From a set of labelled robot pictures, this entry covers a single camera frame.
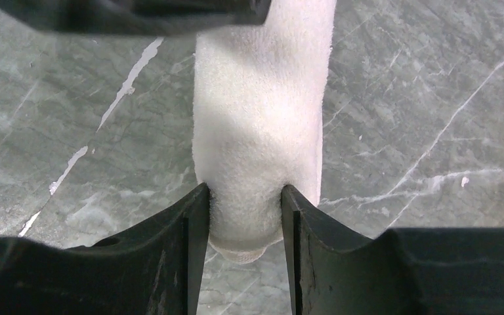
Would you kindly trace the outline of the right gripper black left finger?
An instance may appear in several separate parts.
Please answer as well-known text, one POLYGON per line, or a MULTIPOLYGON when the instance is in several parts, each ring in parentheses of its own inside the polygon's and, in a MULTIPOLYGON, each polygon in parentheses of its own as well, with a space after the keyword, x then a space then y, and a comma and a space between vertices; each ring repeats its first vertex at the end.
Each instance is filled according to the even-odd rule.
POLYGON ((208 237, 204 184, 89 247, 0 237, 0 314, 195 314, 208 237))

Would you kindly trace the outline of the cream white towel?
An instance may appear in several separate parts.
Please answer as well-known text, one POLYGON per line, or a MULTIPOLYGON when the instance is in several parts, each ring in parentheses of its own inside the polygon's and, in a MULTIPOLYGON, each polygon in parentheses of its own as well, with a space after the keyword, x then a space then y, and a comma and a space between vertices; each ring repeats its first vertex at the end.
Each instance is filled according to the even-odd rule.
POLYGON ((335 0, 273 1, 262 26, 196 38, 192 155, 210 191, 209 243, 251 263, 283 238, 281 193, 321 196, 335 0))

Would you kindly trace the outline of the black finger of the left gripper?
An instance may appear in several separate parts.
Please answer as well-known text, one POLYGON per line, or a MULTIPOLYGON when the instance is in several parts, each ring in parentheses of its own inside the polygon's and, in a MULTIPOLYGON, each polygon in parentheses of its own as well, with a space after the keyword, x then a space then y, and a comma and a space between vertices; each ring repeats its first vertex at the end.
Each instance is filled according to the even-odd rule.
POLYGON ((260 26, 270 0, 0 0, 0 10, 42 32, 172 37, 224 26, 260 26))

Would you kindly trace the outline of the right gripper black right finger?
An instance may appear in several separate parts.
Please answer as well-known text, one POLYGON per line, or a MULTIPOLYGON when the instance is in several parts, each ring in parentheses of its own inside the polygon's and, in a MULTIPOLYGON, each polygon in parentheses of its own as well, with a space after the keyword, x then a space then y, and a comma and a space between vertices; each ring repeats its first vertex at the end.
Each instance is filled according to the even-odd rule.
POLYGON ((294 314, 504 314, 504 228, 390 228, 365 237, 281 194, 294 314))

